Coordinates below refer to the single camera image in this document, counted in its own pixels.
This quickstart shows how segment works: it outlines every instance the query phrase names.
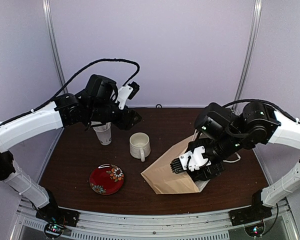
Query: white bracket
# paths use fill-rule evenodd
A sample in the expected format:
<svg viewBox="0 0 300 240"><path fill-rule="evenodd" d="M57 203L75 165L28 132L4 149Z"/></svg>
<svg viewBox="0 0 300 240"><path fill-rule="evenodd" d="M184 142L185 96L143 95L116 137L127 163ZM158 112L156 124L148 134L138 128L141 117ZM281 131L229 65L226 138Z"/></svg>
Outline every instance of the white bracket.
<svg viewBox="0 0 300 240"><path fill-rule="evenodd" d="M128 100L128 97L132 93L134 89L129 85L124 85L120 87L118 90L118 97L116 99L116 103L119 103L119 109L123 110L126 105L126 101Z"/></svg>
<svg viewBox="0 0 300 240"><path fill-rule="evenodd" d="M186 153L179 156L179 160L181 162L183 170L187 170L187 163L189 157L190 157L189 170L191 172L193 172L194 170L199 170L200 167L206 165L209 159L203 157L203 154L205 152L206 152L205 147L199 146L194 149L193 153L192 151L187 151Z"/></svg>

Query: metal frame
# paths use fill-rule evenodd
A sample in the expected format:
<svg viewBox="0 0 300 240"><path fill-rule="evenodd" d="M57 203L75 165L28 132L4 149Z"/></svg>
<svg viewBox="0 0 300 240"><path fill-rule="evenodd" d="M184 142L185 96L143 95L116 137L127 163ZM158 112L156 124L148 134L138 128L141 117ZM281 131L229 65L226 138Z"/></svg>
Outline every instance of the metal frame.
<svg viewBox="0 0 300 240"><path fill-rule="evenodd" d="M260 19L261 19L261 10L262 10L262 0L255 0L250 37L249 37L248 47L245 54L245 60L241 72L240 82L234 97L235 101L241 98L247 80L247 75L249 72L252 55L253 55L253 51L258 36L258 30L259 30ZM233 106L233 110L235 111L237 110L237 104Z"/></svg>
<svg viewBox="0 0 300 240"><path fill-rule="evenodd" d="M58 75L61 86L63 86L66 83L66 81L65 81L65 76L64 76L64 72L62 70L61 61L60 61L60 57L59 57L59 52L58 52L58 48L57 48L55 30L54 30L54 25L53 25L52 15L51 15L51 9L50 9L50 1L49 0L42 0L42 4L43 4L44 17L45 17L45 20L46 20L46 26L48 28L48 33L49 33L49 37L50 37L50 43L51 43L51 48L52 48L52 54L53 54L53 60L54 60L56 73ZM63 90L63 92L68 93L68 89L65 88Z"/></svg>
<svg viewBox="0 0 300 240"><path fill-rule="evenodd" d="M290 207L286 199L280 201L279 216L284 219L284 227L290 240L298 240L299 235ZM68 227L63 236L69 239L125 239L125 240L176 240L201 239L209 236L222 236L214 239L229 239L229 230L242 228L232 226L230 209L193 214L176 215L121 215L81 211L77 227ZM275 218L277 209L272 210ZM14 216L11 240L18 240L23 226L42 231L46 222L35 217L31 203L22 199Z"/></svg>

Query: white wall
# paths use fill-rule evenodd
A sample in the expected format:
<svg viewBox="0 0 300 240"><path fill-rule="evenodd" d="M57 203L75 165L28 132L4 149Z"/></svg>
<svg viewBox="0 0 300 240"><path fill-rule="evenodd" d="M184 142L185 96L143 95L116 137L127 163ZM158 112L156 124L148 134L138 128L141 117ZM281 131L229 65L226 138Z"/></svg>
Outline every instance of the white wall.
<svg viewBox="0 0 300 240"><path fill-rule="evenodd" d="M140 92L129 106L196 107L235 98L245 60L254 0L52 0L51 13L65 78L100 58L140 64ZM83 89L91 74L121 86L135 71L101 63L68 87Z"/></svg>
<svg viewBox="0 0 300 240"><path fill-rule="evenodd" d="M37 107L60 87L41 0L0 0L0 121ZM38 180L57 132L27 140L11 150ZM0 240L7 240L20 198L0 182Z"/></svg>
<svg viewBox="0 0 300 240"><path fill-rule="evenodd" d="M242 98L276 103L300 118L300 0L264 0L260 29ZM277 181L299 160L300 151L258 146L261 164ZM288 198L300 232L300 190Z"/></svg>

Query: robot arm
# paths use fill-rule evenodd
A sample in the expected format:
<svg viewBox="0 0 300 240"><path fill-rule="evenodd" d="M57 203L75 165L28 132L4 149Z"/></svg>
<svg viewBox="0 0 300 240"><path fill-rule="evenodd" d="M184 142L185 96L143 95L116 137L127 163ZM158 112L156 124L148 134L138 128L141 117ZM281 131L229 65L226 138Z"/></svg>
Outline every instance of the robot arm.
<svg viewBox="0 0 300 240"><path fill-rule="evenodd" d="M91 121L101 124L111 122L119 129L129 130L141 121L141 116L126 106L127 99L132 99L138 90L139 85L135 82L118 90L115 81L92 75L85 89L76 95L63 94L37 111L6 124L0 122L0 181L28 198L40 218L56 224L65 220L68 226L75 226L78 212L59 208L52 192L25 173L9 149L41 133L76 123L88 128Z"/></svg>
<svg viewBox="0 0 300 240"><path fill-rule="evenodd" d="M171 169L184 171L194 180L209 180L224 170L223 160L256 144L282 144L300 149L300 123L262 102L248 103L242 114L211 103L197 117L195 128L206 138L190 142L186 153L171 162ZM258 221L272 215L277 202L300 187L300 160L280 180L256 192L252 206L230 211L232 225Z"/></svg>

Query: red plate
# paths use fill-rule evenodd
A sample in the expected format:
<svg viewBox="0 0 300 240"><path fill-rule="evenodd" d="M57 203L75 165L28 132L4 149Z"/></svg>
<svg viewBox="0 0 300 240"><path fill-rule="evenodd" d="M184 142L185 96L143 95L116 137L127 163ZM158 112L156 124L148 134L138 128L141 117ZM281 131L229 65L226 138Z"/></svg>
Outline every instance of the red plate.
<svg viewBox="0 0 300 240"><path fill-rule="evenodd" d="M124 184L125 175L120 167L113 164L98 166L90 175L89 182L93 191L110 195L119 191Z"/></svg>

